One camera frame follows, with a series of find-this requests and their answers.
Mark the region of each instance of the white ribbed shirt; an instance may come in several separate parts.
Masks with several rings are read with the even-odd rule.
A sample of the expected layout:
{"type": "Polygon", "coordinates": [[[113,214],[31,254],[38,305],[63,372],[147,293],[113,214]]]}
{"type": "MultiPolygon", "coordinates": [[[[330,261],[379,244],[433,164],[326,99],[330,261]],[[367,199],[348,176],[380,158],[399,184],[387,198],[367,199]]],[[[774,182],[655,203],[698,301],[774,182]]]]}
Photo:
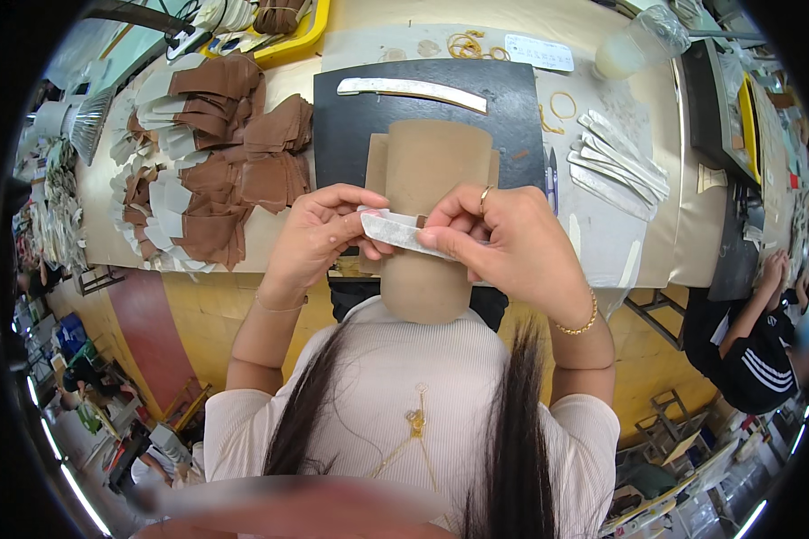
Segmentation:
{"type": "MultiPolygon", "coordinates": [[[[406,323],[375,296],[348,317],[346,346],[328,389],[333,404],[322,408],[308,457],[323,464],[335,458],[334,475],[367,476],[410,436],[405,414],[419,407],[418,386],[425,384],[423,440],[440,493],[453,507],[450,520],[461,522],[467,493],[484,499],[486,426],[509,361],[507,346],[472,310],[444,325],[406,323]]],[[[274,397],[239,389],[210,398],[204,433],[208,481],[263,474],[293,386],[333,329],[309,340],[274,397]]],[[[550,409],[540,404],[540,413],[559,536],[593,537],[614,490],[617,416],[590,395],[566,396],[550,409]]],[[[378,478],[432,490],[416,440],[378,478]]],[[[443,519],[436,523],[444,525],[443,519]]]]}

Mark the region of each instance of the woman's left hand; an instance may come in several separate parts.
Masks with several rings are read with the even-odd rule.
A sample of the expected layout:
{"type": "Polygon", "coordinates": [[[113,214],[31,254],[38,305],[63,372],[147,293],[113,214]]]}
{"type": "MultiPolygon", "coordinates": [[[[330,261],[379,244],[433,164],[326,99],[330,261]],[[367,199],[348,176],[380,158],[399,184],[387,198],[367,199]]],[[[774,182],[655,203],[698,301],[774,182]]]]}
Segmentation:
{"type": "Polygon", "coordinates": [[[265,296],[276,296],[285,303],[289,299],[302,299],[305,291],[321,280],[348,246],[361,247],[368,258],[376,261],[381,253],[392,254],[393,248],[388,244],[363,236],[362,221],[356,211],[360,204],[387,208],[389,203],[376,192],[348,184],[324,187],[299,197],[272,248],[261,283],[265,296]]]}

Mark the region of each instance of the power strip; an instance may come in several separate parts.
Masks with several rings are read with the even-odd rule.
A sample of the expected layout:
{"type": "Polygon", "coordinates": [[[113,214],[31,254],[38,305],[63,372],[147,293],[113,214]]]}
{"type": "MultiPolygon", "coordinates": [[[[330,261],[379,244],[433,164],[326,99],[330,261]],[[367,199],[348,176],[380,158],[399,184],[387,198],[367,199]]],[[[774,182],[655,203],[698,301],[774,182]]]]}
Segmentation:
{"type": "Polygon", "coordinates": [[[194,53],[207,41],[213,39],[213,33],[201,28],[187,27],[185,30],[175,35],[173,40],[179,41],[176,47],[168,47],[167,54],[168,64],[174,63],[180,56],[186,53],[194,53]]]}

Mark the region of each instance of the yellow tray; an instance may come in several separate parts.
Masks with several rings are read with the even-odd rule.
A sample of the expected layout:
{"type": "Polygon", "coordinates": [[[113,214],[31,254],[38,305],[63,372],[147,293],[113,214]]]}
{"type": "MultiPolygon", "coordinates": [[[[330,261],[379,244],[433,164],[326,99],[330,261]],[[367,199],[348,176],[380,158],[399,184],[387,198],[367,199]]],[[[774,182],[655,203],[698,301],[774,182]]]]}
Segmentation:
{"type": "Polygon", "coordinates": [[[321,38],[327,28],[330,0],[314,0],[311,13],[304,16],[291,38],[261,49],[254,54],[254,61],[264,69],[281,66],[303,59],[308,49],[321,38]]]}
{"type": "Polygon", "coordinates": [[[761,185],[761,173],[758,166],[758,144],[755,132],[755,112],[752,108],[752,93],[747,73],[743,74],[743,84],[740,86],[737,97],[740,105],[740,117],[743,120],[743,145],[749,154],[748,167],[752,171],[752,177],[761,185]]]}

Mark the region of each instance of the floor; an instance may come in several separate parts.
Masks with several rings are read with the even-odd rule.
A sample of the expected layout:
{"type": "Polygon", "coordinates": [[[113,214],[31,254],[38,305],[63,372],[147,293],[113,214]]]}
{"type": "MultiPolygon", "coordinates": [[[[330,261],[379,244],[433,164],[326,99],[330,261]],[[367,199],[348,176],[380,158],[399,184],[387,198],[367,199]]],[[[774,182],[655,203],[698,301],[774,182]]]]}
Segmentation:
{"type": "MultiPolygon", "coordinates": [[[[139,385],[153,417],[161,419],[190,376],[222,390],[231,342],[262,275],[120,271],[127,275],[125,281],[87,296],[76,293],[73,283],[66,281],[48,296],[48,303],[58,317],[75,311],[97,349],[118,361],[139,385]]],[[[685,288],[669,286],[665,292],[686,304],[685,288]]],[[[630,297],[644,303],[649,291],[633,290],[630,297]]],[[[511,343],[515,321],[530,314],[527,304],[511,302],[501,338],[511,343]]],[[[681,318],[671,309],[655,311],[654,317],[672,332],[680,328],[681,318]]],[[[300,314],[284,363],[285,379],[306,341],[332,323],[329,288],[322,282],[309,291],[309,303],[300,314]]],[[[691,411],[711,401],[715,387],[692,368],[683,352],[674,350],[627,307],[614,312],[609,326],[617,354],[614,410],[620,419],[621,446],[635,441],[636,422],[653,415],[650,397],[676,389],[691,411]]],[[[549,357],[543,402],[550,398],[553,368],[549,357]]]]}

